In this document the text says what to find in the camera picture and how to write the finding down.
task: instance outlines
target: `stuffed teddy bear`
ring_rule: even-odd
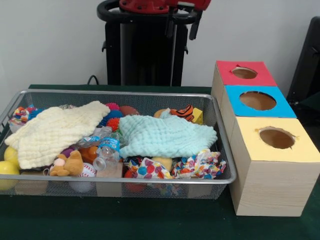
[[[59,154],[50,168],[50,176],[78,176],[84,169],[84,162],[79,151],[75,150],[67,158]]]

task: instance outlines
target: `wire mesh basket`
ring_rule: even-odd
[[[0,174],[0,194],[2,195],[42,195],[79,197],[140,197],[140,198],[180,198],[217,199],[227,184],[236,179],[236,169],[230,151],[226,131],[216,99],[207,94],[144,93],[114,91],[75,91],[28,89],[18,92],[0,116],[0,159],[4,159],[4,140],[12,134],[8,120],[17,107],[34,105],[47,109],[60,105],[80,107],[92,101],[117,103],[132,106],[141,115],[150,115],[159,109],[183,109],[191,104],[203,111],[203,122],[214,127],[218,141],[212,151],[221,153],[219,159],[226,161],[224,173],[215,179],[140,179],[73,177],[44,175]],[[2,186],[13,186],[1,190]]]

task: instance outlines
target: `green table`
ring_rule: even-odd
[[[31,85],[37,89],[210,93],[209,87]],[[0,195],[1,239],[320,239],[320,184],[301,217],[236,216],[218,200]]]

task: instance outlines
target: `stacked wooden boxes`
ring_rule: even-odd
[[[263,62],[217,61],[216,97],[237,169],[237,215],[300,216],[320,153]]]

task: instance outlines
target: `white wall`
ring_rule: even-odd
[[[102,0],[0,0],[0,112],[29,84],[107,82]],[[265,61],[288,92],[319,0],[212,0],[188,41],[183,86],[211,86],[216,60]]]

